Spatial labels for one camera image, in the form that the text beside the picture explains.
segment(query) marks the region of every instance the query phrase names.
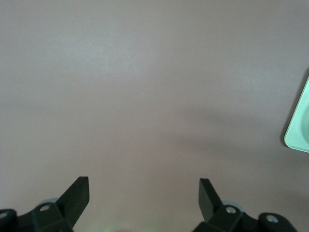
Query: green tray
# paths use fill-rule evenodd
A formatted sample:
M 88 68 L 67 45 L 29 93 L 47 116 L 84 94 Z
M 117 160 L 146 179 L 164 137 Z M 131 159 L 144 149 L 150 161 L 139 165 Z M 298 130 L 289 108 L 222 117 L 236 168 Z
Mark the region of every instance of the green tray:
M 291 149 L 309 152 L 309 78 L 299 98 L 284 141 Z

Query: metal screw head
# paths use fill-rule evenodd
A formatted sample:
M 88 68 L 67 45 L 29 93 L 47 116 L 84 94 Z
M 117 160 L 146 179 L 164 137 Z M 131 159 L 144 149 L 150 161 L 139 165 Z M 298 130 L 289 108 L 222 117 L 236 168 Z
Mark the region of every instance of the metal screw head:
M 8 216 L 7 212 L 3 212 L 0 214 L 0 219 L 5 218 L 6 216 Z
M 41 207 L 40 211 L 46 211 L 49 209 L 49 205 L 44 205 L 43 207 Z
M 272 222 L 272 223 L 278 223 L 278 222 L 279 222 L 278 219 L 277 219 L 275 216 L 273 216 L 273 215 L 267 215 L 267 216 L 266 216 L 266 219 L 267 219 L 269 222 Z
M 226 211 L 229 213 L 229 214 L 235 214 L 236 213 L 236 209 L 234 209 L 233 207 L 231 206 L 228 206 L 227 208 L 225 208 Z

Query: black mechanical arm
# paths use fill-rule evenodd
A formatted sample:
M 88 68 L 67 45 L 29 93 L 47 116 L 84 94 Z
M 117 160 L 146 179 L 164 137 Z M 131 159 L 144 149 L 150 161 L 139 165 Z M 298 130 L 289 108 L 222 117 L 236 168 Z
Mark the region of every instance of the black mechanical arm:
M 0 232 L 73 232 L 88 202 L 88 177 L 79 177 L 56 203 L 40 204 L 18 217 L 13 209 L 0 210 Z M 200 179 L 198 202 L 204 222 L 193 232 L 297 232 L 278 214 L 263 213 L 255 220 L 224 205 L 208 179 Z
M 283 216 L 262 213 L 258 220 L 232 205 L 223 205 L 209 179 L 200 179 L 199 208 L 204 222 L 193 232 L 297 232 Z

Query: mint green object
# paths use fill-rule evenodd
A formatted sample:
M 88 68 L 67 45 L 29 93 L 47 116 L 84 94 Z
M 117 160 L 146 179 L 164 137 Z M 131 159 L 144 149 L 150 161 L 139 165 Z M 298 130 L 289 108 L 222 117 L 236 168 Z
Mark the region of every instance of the mint green object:
M 309 152 L 309 78 L 299 98 L 284 141 L 291 149 Z

